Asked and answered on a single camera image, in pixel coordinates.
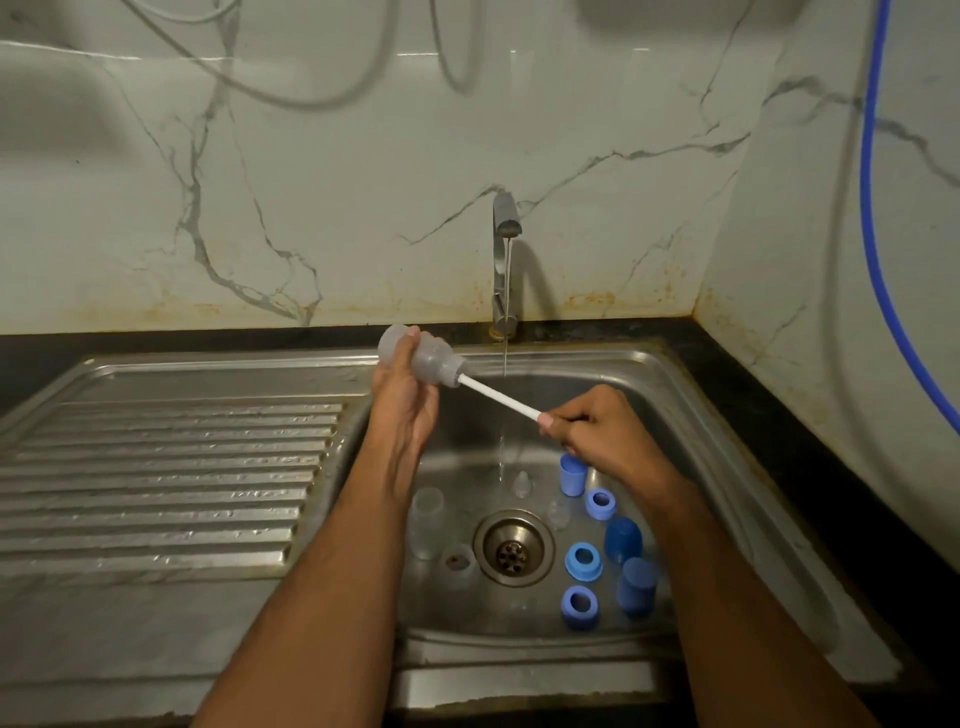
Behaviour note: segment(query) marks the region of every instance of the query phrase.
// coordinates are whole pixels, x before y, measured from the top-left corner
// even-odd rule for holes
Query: white brush handle
[[[465,384],[470,389],[476,390],[482,395],[489,397],[491,400],[500,402],[500,404],[505,404],[511,409],[519,412],[524,417],[529,417],[534,422],[537,421],[537,417],[540,416],[540,411],[534,409],[533,407],[528,407],[523,402],[516,401],[513,397],[507,397],[501,392],[497,392],[495,389],[488,387],[486,384],[481,384],[472,376],[460,375],[458,381],[461,384]]]

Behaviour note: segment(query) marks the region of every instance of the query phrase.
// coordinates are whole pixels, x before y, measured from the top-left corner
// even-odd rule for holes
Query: blue hose
[[[871,170],[874,155],[874,131],[876,129],[876,98],[879,94],[880,67],[883,65],[883,44],[887,39],[887,26],[890,21],[891,0],[878,0],[876,7],[876,28],[874,30],[873,50],[870,56],[870,75],[867,80],[867,98],[863,105],[863,136],[860,140],[860,223],[863,228],[863,252],[867,258],[867,270],[870,283],[874,287],[876,302],[883,313],[897,348],[906,360],[913,376],[920,382],[926,395],[940,410],[950,426],[960,435],[960,413],[950,404],[947,395],[937,386],[933,376],[924,366],[916,350],[910,343],[900,317],[890,298],[887,284],[880,269],[880,257],[876,252],[876,231],[874,230],[874,204],[871,188]]]

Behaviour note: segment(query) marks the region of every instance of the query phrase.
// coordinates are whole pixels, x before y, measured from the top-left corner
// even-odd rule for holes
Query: marble wall
[[[960,438],[900,357],[864,262],[858,145],[873,12],[869,0],[811,0],[804,9],[763,102],[695,316],[960,569]],[[955,406],[958,28],[952,0],[893,4],[873,176],[887,284]]]
[[[436,5],[0,0],[0,333],[688,314],[800,0]]]

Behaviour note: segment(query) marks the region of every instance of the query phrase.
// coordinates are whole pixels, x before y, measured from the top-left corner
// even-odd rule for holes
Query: black countertop
[[[426,329],[452,344],[487,343],[488,327],[440,324]],[[269,328],[0,336],[0,414],[91,354],[255,352],[372,347],[384,327]],[[921,725],[948,708],[960,684],[957,574],[873,494],[785,406],[689,318],[521,324],[520,342],[635,342],[660,339],[756,460],[828,564],[883,623],[877,627],[904,660],[904,681],[865,695],[887,725]],[[540,711],[500,715],[501,725],[692,725],[686,705]],[[402,720],[394,717],[388,723]],[[444,720],[478,725],[482,717]]]

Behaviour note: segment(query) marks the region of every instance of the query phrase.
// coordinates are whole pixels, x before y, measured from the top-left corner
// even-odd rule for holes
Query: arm
[[[367,436],[329,518],[253,623],[193,722],[379,726],[390,685],[410,488],[437,419],[419,330],[374,375]]]
[[[540,427],[619,480],[670,571],[680,640],[705,728],[877,726],[760,581],[693,483],[660,451],[623,393],[594,387]]]

